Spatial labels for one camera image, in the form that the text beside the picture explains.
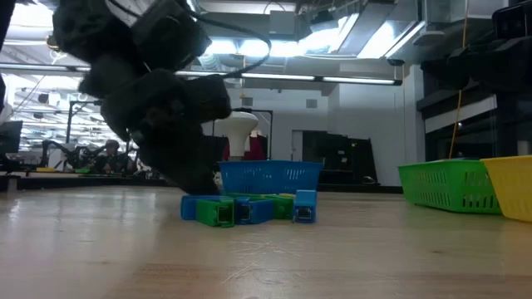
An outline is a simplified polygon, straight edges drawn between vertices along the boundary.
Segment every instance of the wooden table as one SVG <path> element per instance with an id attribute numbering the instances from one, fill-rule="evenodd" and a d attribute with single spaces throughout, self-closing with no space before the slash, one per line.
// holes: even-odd
<path id="1" fill-rule="evenodd" d="M 532 297 L 532 224 L 320 194 L 314 225 L 222 229 L 180 221 L 180 195 L 4 195 L 0 298 Z"/>

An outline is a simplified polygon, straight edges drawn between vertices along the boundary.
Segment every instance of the green block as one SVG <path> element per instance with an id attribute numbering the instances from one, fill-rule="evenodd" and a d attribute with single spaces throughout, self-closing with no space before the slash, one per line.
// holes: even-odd
<path id="1" fill-rule="evenodd" d="M 234 226 L 234 200 L 221 199 L 196 201 L 196 220 L 211 227 L 232 228 Z"/>
<path id="2" fill-rule="evenodd" d="M 293 199 L 277 195 L 269 195 L 266 199 L 273 200 L 274 219 L 292 219 Z"/>
<path id="3" fill-rule="evenodd" d="M 251 201 L 272 199 L 273 200 L 273 218 L 282 220 L 292 219 L 293 198 L 283 195 L 272 194 L 226 194 L 231 198 L 249 198 Z"/>

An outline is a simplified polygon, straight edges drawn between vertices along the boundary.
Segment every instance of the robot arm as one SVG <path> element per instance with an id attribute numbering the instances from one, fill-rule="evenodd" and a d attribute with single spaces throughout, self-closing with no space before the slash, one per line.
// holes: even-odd
<path id="1" fill-rule="evenodd" d="M 15 10 L 15 0 L 2 0 L 0 1 L 0 51 L 3 47 L 3 41 L 7 35 L 7 29 L 9 28 L 9 22 L 11 21 L 11 15 Z M 4 101 L 3 97 L 6 94 L 6 85 L 3 82 L 3 78 L 0 75 L 0 113 L 3 112 Z"/>
<path id="2" fill-rule="evenodd" d="M 60 149 L 65 154 L 66 161 L 68 162 L 68 164 L 70 164 L 74 169 L 81 167 L 78 150 L 71 151 L 68 148 L 61 145 L 60 143 L 57 143 L 56 141 L 52 141 L 52 140 L 44 140 L 42 142 L 42 157 L 41 157 L 41 163 L 39 164 L 39 167 L 49 166 L 48 165 L 48 150 L 50 149 L 50 145 L 55 145 L 58 149 Z"/>
<path id="3" fill-rule="evenodd" d="M 230 115 L 221 76 L 184 81 L 174 72 L 210 39 L 185 0 L 159 0 L 128 27 L 105 0 L 61 0 L 53 16 L 59 48 L 91 65 L 79 90 L 103 100 L 102 116 L 140 159 L 190 194 L 216 194 L 200 147 L 201 124 Z"/>

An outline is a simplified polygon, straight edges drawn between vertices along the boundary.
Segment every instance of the blue block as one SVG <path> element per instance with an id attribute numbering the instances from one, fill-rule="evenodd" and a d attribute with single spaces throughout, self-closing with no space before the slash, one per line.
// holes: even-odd
<path id="1" fill-rule="evenodd" d="M 316 222 L 316 202 L 318 193 L 313 190 L 298 190 L 293 201 L 293 221 L 295 223 Z"/>
<path id="2" fill-rule="evenodd" d="M 236 199 L 234 202 L 237 224 L 259 224 L 273 220 L 273 200 L 250 201 L 249 198 Z"/>
<path id="3" fill-rule="evenodd" d="M 181 199 L 181 219 L 183 220 L 196 220 L 196 201 L 209 200 L 220 201 L 221 199 L 230 199 L 226 196 L 218 195 L 185 195 Z"/>

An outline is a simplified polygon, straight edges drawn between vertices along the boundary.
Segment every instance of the green basket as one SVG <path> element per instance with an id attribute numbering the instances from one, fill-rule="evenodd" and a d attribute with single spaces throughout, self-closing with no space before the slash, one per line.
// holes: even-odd
<path id="1" fill-rule="evenodd" d="M 459 213 L 500 213 L 484 164 L 447 160 L 399 167 L 406 201 Z"/>
<path id="2" fill-rule="evenodd" d="M 91 172 L 90 169 L 75 169 L 77 174 L 88 174 Z"/>

